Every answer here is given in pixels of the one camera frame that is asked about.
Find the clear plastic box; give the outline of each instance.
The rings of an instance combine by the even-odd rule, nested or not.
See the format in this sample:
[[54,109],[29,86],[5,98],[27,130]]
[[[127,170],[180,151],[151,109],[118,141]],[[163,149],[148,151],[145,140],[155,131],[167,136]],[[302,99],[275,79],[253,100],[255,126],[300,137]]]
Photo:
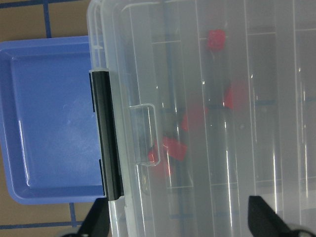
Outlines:
[[128,236],[250,236],[249,195],[316,231],[315,11],[310,0],[91,2]]

